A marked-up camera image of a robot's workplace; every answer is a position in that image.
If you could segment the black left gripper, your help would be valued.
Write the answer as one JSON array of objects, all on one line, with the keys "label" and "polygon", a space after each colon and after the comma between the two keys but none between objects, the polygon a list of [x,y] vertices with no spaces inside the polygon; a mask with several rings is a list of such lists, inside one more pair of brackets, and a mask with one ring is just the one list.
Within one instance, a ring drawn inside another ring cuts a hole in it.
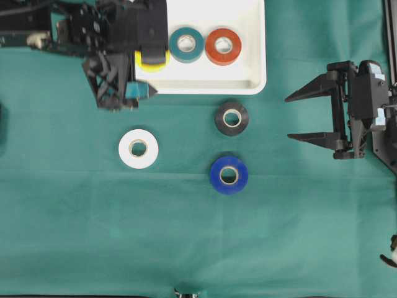
[{"label": "black left gripper", "polygon": [[55,52],[92,56],[82,67],[100,109],[136,109],[139,100],[158,93],[135,79],[133,50],[117,50],[110,41],[111,26],[135,7],[136,1],[55,2],[55,12],[63,16],[56,23]]}]

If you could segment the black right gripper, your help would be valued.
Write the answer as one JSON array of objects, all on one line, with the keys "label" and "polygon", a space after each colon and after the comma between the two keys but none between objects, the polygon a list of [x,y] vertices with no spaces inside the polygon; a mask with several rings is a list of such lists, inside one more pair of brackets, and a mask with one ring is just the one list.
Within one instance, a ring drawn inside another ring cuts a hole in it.
[{"label": "black right gripper", "polygon": [[359,65],[355,65],[352,61],[330,63],[327,65],[327,70],[337,72],[339,75],[337,83],[335,80],[328,79],[327,74],[321,74],[301,89],[289,95],[285,102],[330,96],[331,91],[338,85],[341,99],[347,103],[350,140],[347,141],[339,132],[291,133],[287,137],[336,151],[333,157],[337,160],[363,158],[364,149],[367,146],[367,134],[369,132],[385,131],[386,126],[384,130],[367,130],[362,121],[356,117],[355,108],[358,103],[358,95],[356,95],[355,91]]}]

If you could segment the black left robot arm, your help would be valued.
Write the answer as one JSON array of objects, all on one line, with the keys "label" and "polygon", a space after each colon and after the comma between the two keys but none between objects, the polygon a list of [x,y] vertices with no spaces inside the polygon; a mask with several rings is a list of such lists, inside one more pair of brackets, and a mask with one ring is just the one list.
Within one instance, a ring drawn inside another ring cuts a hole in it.
[{"label": "black left robot arm", "polygon": [[109,111],[136,109],[141,99],[157,94],[135,76],[135,52],[117,49],[113,37],[127,1],[1,1],[1,47],[33,50],[84,59],[82,68],[96,106]]}]

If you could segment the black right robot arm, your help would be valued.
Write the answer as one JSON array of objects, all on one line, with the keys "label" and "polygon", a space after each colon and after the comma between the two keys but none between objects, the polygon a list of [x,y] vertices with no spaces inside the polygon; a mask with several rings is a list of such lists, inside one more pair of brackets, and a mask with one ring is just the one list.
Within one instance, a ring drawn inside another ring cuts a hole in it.
[{"label": "black right robot arm", "polygon": [[285,102],[331,98],[332,132],[291,133],[289,138],[332,150],[337,160],[365,156],[372,140],[376,157],[396,171],[396,86],[379,63],[330,63],[327,71],[289,95]]}]

